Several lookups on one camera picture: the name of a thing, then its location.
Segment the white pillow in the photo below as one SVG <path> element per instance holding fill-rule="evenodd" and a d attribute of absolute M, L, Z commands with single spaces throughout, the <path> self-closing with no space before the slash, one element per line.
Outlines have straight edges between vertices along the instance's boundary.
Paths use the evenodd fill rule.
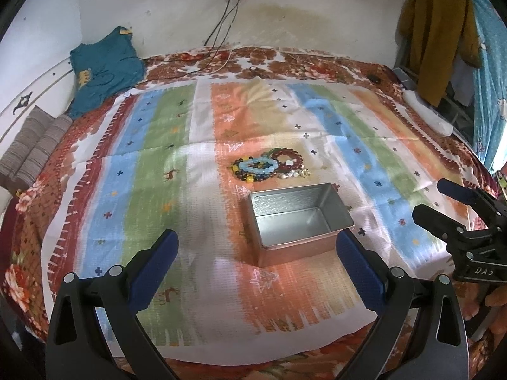
<path fill-rule="evenodd" d="M 403 98 L 433 131 L 445 137 L 449 137 L 453 133 L 452 124 L 440 117 L 428 102 L 419 97 L 417 92 L 406 90 L 403 92 Z"/>

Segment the bed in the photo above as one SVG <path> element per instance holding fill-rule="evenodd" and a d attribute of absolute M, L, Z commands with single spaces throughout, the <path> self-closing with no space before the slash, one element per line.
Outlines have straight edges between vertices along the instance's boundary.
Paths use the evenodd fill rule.
<path fill-rule="evenodd" d="M 333 183 L 365 247 L 431 278 L 452 262 L 443 242 L 413 223 L 412 208 L 425 203 L 477 229 L 475 213 L 439 194 L 436 182 L 492 194 L 495 183 L 463 143 L 433 132 L 404 103 L 385 66 L 229 47 L 212 60 L 215 73 L 181 71 L 206 65 L 205 54 L 146 59 L 144 82 L 73 123 L 34 186 L 6 211 L 2 292 L 44 339 L 66 273 L 100 276 L 169 227 L 180 238 L 178 259 L 138 318 L 181 378 L 334 378 L 375 315 L 332 252 L 255 267 L 245 197 Z M 275 147 L 297 150 L 311 175 L 256 183 L 233 175 L 234 160 Z M 106 317 L 99 319 L 128 369 Z M 390 365 L 409 335 L 407 321 Z M 473 370 L 490 340 L 473 346 Z"/>

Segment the green stripe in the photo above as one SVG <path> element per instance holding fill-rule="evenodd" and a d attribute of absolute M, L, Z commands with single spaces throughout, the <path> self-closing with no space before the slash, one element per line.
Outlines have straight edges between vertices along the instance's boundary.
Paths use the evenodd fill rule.
<path fill-rule="evenodd" d="M 137 251 L 149 248 L 164 229 L 171 228 L 177 232 L 182 224 L 178 199 L 180 191 L 187 188 L 187 157 L 178 151 L 188 144 L 187 120 L 194 91 L 195 85 L 169 88 L 157 104 L 136 164 L 124 222 L 122 264 L 126 264 Z M 177 170 L 173 179 L 166 180 L 164 174 L 173 169 Z M 164 206 L 167 204 L 171 205 L 170 209 Z M 191 344 L 181 294 L 176 292 L 181 287 L 182 266 L 178 257 L 149 308 L 138 313 L 139 321 L 155 345 L 169 345 L 165 330 L 169 333 L 171 344 L 179 344 L 178 332 L 184 338 L 184 345 Z M 167 292 L 170 302 L 166 302 L 164 293 L 168 289 L 171 289 Z"/>
<path fill-rule="evenodd" d="M 357 114 L 335 95 L 328 88 L 321 85 L 311 85 L 313 90 L 320 96 L 329 100 L 335 111 L 342 115 L 352 127 L 356 135 L 361 138 L 362 142 L 372 151 L 377 161 L 386 170 L 391 183 L 396 187 L 401 196 L 406 199 L 411 207 L 419 204 L 433 206 L 428 198 L 419 191 L 417 181 L 414 179 L 412 172 L 409 172 L 404 161 L 394 153 L 390 147 L 380 137 L 377 137 L 375 131 L 370 129 Z M 436 248 L 443 248 L 444 243 L 427 232 L 428 238 L 433 242 Z"/>

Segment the blue curtain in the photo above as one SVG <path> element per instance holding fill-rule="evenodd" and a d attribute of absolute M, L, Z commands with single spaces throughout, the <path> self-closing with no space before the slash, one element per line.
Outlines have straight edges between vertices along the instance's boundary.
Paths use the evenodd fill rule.
<path fill-rule="evenodd" d="M 491 172 L 507 161 L 507 27 L 489 0 L 473 0 L 482 67 L 474 70 L 473 148 Z"/>

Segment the beads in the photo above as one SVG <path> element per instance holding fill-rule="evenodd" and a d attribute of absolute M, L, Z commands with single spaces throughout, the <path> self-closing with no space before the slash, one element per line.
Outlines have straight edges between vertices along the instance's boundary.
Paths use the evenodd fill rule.
<path fill-rule="evenodd" d="M 279 160 L 283 156 L 286 156 L 287 159 Z M 274 176 L 284 179 L 310 175 L 310 171 L 303 166 L 301 155 L 291 148 L 284 147 L 273 148 L 257 158 L 239 158 L 232 163 L 231 170 L 238 179 L 247 183 L 264 181 Z"/>
<path fill-rule="evenodd" d="M 285 162 L 278 160 L 281 156 L 287 156 L 288 159 Z M 278 161 L 280 173 L 289 173 L 290 171 L 301 170 L 303 167 L 303 158 L 300 153 L 292 150 L 291 148 L 275 148 L 271 151 L 269 155 L 270 158 L 273 158 Z"/>
<path fill-rule="evenodd" d="M 239 158 L 232 165 L 232 172 L 237 178 L 248 183 L 263 181 L 273 177 L 278 169 L 278 161 L 261 156 L 258 158 Z"/>

